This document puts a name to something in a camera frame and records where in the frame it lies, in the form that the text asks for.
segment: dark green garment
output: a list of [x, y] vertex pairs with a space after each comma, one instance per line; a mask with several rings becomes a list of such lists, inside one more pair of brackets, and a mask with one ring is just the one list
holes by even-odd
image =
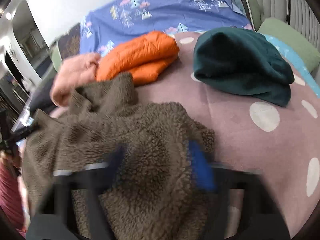
[[290, 65], [266, 38], [251, 30], [217, 28], [201, 35], [194, 50], [196, 79], [213, 88], [286, 106], [294, 82]]

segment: brown fleece jacket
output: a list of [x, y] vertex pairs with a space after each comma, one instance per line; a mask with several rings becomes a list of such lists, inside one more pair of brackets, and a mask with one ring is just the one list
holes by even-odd
[[[196, 189], [188, 141], [213, 153], [214, 133], [178, 103], [137, 104], [132, 76], [77, 88], [58, 119], [38, 111], [23, 160], [23, 178], [36, 206], [54, 170], [79, 171], [124, 143], [128, 150], [111, 190], [100, 196], [118, 240], [198, 239], [208, 195]], [[85, 191], [73, 192], [79, 231], [89, 237]]]

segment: orange jacket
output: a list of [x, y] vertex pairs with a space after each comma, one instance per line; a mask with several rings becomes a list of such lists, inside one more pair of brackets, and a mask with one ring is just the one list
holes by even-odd
[[175, 39], [153, 31], [122, 43], [103, 57], [96, 80], [110, 80], [120, 72], [129, 71], [135, 86], [154, 82], [158, 75], [178, 57]]

